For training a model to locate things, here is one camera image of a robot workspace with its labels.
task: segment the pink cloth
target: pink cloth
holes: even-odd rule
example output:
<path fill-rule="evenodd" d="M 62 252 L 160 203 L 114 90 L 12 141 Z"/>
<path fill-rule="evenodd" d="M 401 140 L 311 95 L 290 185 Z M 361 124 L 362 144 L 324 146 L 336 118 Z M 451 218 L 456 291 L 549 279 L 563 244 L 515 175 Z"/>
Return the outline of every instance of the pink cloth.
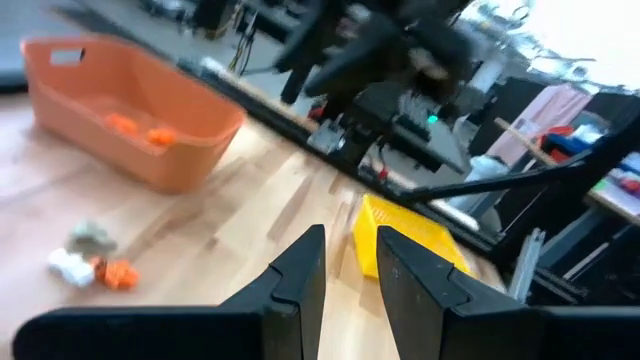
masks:
<path fill-rule="evenodd" d="M 591 95 L 580 92 L 571 85 L 547 86 L 522 111 L 512 126 L 533 139 L 554 126 L 569 124 L 590 100 Z M 487 155 L 499 156 L 511 166 L 526 151 L 518 139 L 505 132 L 489 148 Z"/>

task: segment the yellow box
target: yellow box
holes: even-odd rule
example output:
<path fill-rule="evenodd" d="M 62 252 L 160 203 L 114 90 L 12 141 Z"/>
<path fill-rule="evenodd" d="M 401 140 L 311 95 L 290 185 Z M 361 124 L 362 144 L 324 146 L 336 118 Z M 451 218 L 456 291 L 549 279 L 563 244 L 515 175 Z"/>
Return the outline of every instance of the yellow box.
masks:
<path fill-rule="evenodd" d="M 364 195 L 353 236 L 360 270 L 365 276 L 378 278 L 376 242 L 378 226 L 387 225 L 404 236 L 453 263 L 460 271 L 474 276 L 467 260 L 444 226 L 373 195 Z"/>

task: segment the basket handle hole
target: basket handle hole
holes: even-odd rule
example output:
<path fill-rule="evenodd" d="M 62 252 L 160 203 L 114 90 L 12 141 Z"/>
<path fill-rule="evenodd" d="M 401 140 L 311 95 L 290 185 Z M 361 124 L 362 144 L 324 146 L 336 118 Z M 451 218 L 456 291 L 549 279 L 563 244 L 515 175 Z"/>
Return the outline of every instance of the basket handle hole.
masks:
<path fill-rule="evenodd" d="M 52 65 L 78 65 L 84 59 L 84 48 L 53 50 L 50 63 Z"/>

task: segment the orange toy piece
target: orange toy piece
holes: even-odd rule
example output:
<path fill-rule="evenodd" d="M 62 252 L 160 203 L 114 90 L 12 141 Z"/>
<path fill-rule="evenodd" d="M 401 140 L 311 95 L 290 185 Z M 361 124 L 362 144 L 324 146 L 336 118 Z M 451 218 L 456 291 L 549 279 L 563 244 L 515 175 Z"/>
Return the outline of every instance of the orange toy piece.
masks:
<path fill-rule="evenodd" d="M 176 142 L 175 134 L 168 129 L 151 129 L 147 133 L 147 139 L 150 143 L 159 146 L 169 146 Z"/>
<path fill-rule="evenodd" d="M 107 116 L 107 124 L 123 134 L 134 135 L 138 133 L 138 125 L 126 116 L 111 114 Z"/>
<path fill-rule="evenodd" d="M 102 258 L 93 258 L 96 280 L 113 290 L 129 290 L 138 284 L 138 272 L 127 260 L 107 262 Z"/>

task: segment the wooden tabletop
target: wooden tabletop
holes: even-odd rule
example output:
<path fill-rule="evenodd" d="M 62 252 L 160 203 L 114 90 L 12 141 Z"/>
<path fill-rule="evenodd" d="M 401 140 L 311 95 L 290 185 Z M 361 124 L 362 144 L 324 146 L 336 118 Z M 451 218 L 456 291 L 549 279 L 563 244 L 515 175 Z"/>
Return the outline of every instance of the wooden tabletop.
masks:
<path fill-rule="evenodd" d="M 165 196 L 32 124 L 26 96 L 0 98 L 0 359 L 15 330 L 60 306 L 218 304 L 312 224 L 327 233 L 321 359 L 395 359 L 377 282 L 359 271 L 351 223 L 364 189 L 252 121 L 201 190 Z M 47 256 L 84 219 L 133 261 L 139 286 L 75 289 Z M 468 253 L 481 279 L 495 269 Z"/>
<path fill-rule="evenodd" d="M 503 130 L 509 132 L 516 139 L 518 139 L 522 145 L 524 145 L 527 150 L 538 160 L 544 162 L 547 165 L 555 165 L 556 161 L 549 156 L 547 153 L 542 151 L 538 145 L 533 143 L 529 138 L 527 138 L 524 134 L 520 133 L 513 126 L 511 126 L 508 122 L 503 119 L 497 118 L 495 119 L 495 123 Z M 616 214 L 620 215 L 627 221 L 640 226 L 640 217 L 636 213 L 629 212 L 625 207 L 620 206 L 615 199 L 607 196 L 606 193 L 602 193 L 598 190 L 591 190 L 587 194 L 589 199 L 595 201 L 598 205 L 603 206 Z"/>

